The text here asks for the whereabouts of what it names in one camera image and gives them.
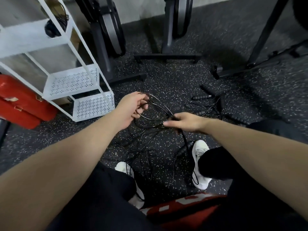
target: black jump rope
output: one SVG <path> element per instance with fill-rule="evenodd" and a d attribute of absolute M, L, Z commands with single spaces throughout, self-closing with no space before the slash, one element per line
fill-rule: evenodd
<path fill-rule="evenodd" d="M 224 102 L 223 102 L 223 96 L 227 92 L 221 93 L 219 95 L 215 95 L 213 92 L 212 94 L 209 95 L 204 95 L 204 96 L 194 96 L 192 97 L 192 102 L 188 102 L 184 104 L 184 107 L 189 109 L 189 110 L 195 110 L 195 108 L 202 107 L 205 108 L 206 110 L 204 111 L 193 111 L 191 113 L 194 113 L 195 115 L 202 116 L 202 117 L 212 117 L 212 118 L 219 118 L 222 119 L 223 117 L 229 118 L 235 122 L 238 122 L 239 124 L 248 124 L 246 121 L 235 117 L 234 115 L 231 114 L 223 114 L 223 109 L 224 109 Z M 156 157 L 158 154 L 158 151 L 153 148 L 148 148 L 149 143 L 155 139 L 155 137 L 161 133 L 164 130 L 168 130 L 169 128 L 166 128 L 163 125 L 163 121 L 167 120 L 178 120 L 171 110 L 157 97 L 150 93 L 143 93 L 147 94 L 147 96 L 150 98 L 147 103 L 142 104 L 140 107 L 143 107 L 144 105 L 148 105 L 148 107 L 152 106 L 152 110 L 156 110 L 157 114 L 160 115 L 158 118 L 150 118 L 145 116 L 144 114 L 140 114 L 141 116 L 140 119 L 134 119 L 134 125 L 141 129 L 141 131 L 136 131 L 135 133 L 131 133 L 130 129 L 127 128 L 129 137 L 127 137 L 124 141 L 122 142 L 113 142 L 109 145 L 108 148 L 112 147 L 119 147 L 122 149 L 125 149 L 127 151 L 126 154 L 126 159 L 125 160 L 115 160 L 115 159 L 108 159 L 108 158 L 102 158 L 104 160 L 111 160 L 111 161 L 124 161 L 129 165 L 132 165 L 135 160 L 138 160 L 142 171 L 143 171 L 143 176 L 144 178 L 148 180 L 153 180 L 153 169 L 152 169 L 152 164 L 150 161 L 150 157 Z M 201 101 L 201 100 L 209 100 L 210 98 L 214 98 L 214 101 L 212 102 L 211 105 L 205 105 L 201 103 L 197 103 L 196 101 Z M 175 166 L 176 166 L 176 161 L 177 159 L 184 155 L 188 154 L 190 152 L 191 147 L 194 144 L 194 141 L 188 141 L 185 137 L 185 134 L 183 130 L 178 129 L 178 133 L 181 133 L 184 141 L 184 146 L 182 146 L 175 154 L 174 154 L 174 161 L 173 161 L 173 176 L 172 176 L 172 182 L 169 186 L 172 186 L 174 183 L 174 178 L 175 178 Z M 144 136 L 149 136 L 153 135 L 149 141 L 147 141 L 144 144 L 143 137 Z M 150 178 L 148 178 L 145 167 L 144 167 L 144 162 L 141 160 L 141 156 L 146 157 L 146 164 L 147 168 L 150 171 Z"/>

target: white sneaker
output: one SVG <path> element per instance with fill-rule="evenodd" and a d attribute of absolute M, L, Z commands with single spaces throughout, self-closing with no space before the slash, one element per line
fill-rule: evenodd
<path fill-rule="evenodd" d="M 194 172 L 192 173 L 192 181 L 195 187 L 200 190 L 205 190 L 208 187 L 209 182 L 212 180 L 212 178 L 202 176 L 198 167 L 198 160 L 207 150 L 209 150 L 209 147 L 203 140 L 196 141 L 192 148 L 192 157 L 195 160 L 195 168 Z"/>
<path fill-rule="evenodd" d="M 127 175 L 134 178 L 134 171 L 131 169 L 131 167 L 126 162 L 119 162 L 116 165 L 115 170 L 126 173 Z M 132 204 L 133 206 L 135 206 L 136 208 L 141 209 L 144 205 L 144 194 L 138 187 L 137 183 L 136 183 L 136 189 L 137 189 L 136 194 L 128 202 Z"/>

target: speckled black flooring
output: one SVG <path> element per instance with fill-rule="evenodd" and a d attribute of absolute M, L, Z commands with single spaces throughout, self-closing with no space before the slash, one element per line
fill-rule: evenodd
<path fill-rule="evenodd" d="M 159 97 L 173 112 L 186 110 L 184 103 L 192 95 L 203 94 L 200 84 L 217 91 L 240 89 L 226 94 L 226 113 L 234 113 L 248 122 L 264 118 L 284 117 L 308 136 L 308 58 L 285 62 L 281 65 L 259 69 L 229 79 L 215 80 L 211 74 L 214 64 L 237 66 L 244 63 L 254 47 L 264 24 L 277 0 L 231 0 L 194 8 L 187 34 L 175 41 L 174 52 L 201 52 L 204 58 L 197 64 L 190 61 L 143 61 L 138 64 L 133 52 L 157 51 L 162 43 L 163 16 L 123 25 L 127 53 L 114 61 L 116 76 L 145 71 L 145 82 L 128 82 L 113 87 L 115 102 L 136 90 L 147 91 Z M 293 17 L 291 4 L 287 6 L 273 30 L 262 56 L 273 50 L 283 49 L 308 38 L 308 33 Z M 35 130 L 25 130 L 11 125 L 0 152 L 0 172 L 21 162 L 38 150 L 64 139 L 85 128 L 94 120 L 80 123 L 64 115 L 41 124 Z M 124 130 L 116 141 L 125 141 L 129 134 Z M 188 140 L 204 139 L 210 148 L 218 144 L 209 136 L 186 133 Z M 183 139 L 173 131 L 159 133 L 150 143 L 156 157 L 150 157 L 152 176 L 143 176 L 139 161 L 132 164 L 137 182 L 144 191 L 148 205 L 172 198 L 193 194 L 197 190 L 191 181 L 192 166 L 185 157 L 176 163 L 175 181 L 172 186 L 174 153 L 183 146 Z M 106 158 L 123 160 L 125 149 L 110 147 Z M 142 163 L 147 165 L 145 156 Z M 114 167 L 116 162 L 103 160 Z M 230 181 L 213 180 L 207 191 L 225 194 Z"/>

